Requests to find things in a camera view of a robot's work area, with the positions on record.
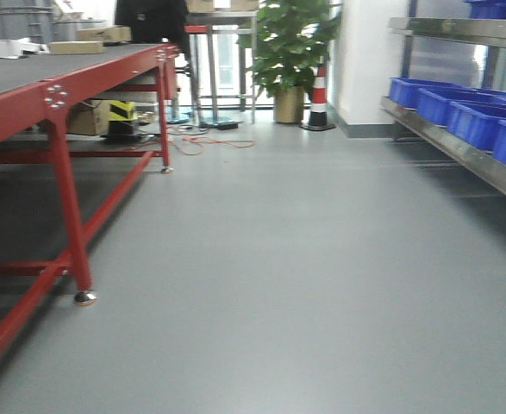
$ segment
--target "metal shelf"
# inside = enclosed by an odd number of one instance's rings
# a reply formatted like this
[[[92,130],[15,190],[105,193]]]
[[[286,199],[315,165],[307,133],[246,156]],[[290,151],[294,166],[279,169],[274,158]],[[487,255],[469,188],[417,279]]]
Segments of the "metal shelf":
[[[392,17],[389,28],[401,35],[506,48],[506,20]]]
[[[506,166],[492,158],[491,154],[476,149],[387,97],[382,98],[381,104],[396,121],[506,195]]]

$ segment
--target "table leg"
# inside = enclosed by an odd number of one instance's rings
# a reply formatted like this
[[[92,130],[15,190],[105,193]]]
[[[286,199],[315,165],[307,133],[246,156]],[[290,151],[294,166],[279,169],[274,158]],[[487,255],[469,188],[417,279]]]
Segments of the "table leg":
[[[91,291],[91,271],[85,250],[84,229],[78,207],[78,196],[72,175],[69,147],[66,142],[65,118],[48,125],[48,137],[52,150],[52,163],[59,187],[59,196],[65,219],[66,232],[71,254],[71,274],[76,280],[79,292],[77,304],[88,305],[96,301]]]
[[[163,85],[168,85],[164,76],[169,76],[166,71],[161,70],[160,67],[154,69],[155,87],[157,89],[157,100],[159,101],[159,128],[160,128],[160,153],[163,157],[163,168],[160,170],[162,174],[170,174],[174,171],[170,167],[170,155],[168,151],[168,130],[166,125],[165,114],[165,92]]]

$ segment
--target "orange and white traffic cone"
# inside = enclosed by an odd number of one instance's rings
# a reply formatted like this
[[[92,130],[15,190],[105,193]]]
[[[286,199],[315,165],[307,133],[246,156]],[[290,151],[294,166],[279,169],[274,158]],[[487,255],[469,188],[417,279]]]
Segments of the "orange and white traffic cone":
[[[335,128],[334,123],[328,123],[328,113],[326,111],[327,92],[325,89],[325,63],[318,65],[317,74],[314,80],[314,90],[312,91],[312,104],[310,105],[310,118],[308,123],[301,123],[301,128],[308,131],[326,131]]]

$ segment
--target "person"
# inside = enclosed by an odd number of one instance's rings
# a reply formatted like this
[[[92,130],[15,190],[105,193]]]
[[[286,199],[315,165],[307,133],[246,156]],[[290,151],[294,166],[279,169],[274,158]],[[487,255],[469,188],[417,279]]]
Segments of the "person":
[[[115,24],[129,26],[135,43],[176,43],[190,60],[190,37],[185,32],[189,14],[185,0],[117,0]]]

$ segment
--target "gray tabletop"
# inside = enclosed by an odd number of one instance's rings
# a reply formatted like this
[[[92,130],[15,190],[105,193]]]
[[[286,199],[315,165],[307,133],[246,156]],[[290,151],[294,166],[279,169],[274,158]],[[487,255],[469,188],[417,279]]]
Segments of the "gray tabletop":
[[[0,59],[0,93],[53,78],[154,47],[154,44],[106,47],[99,54],[29,55],[17,60]]]

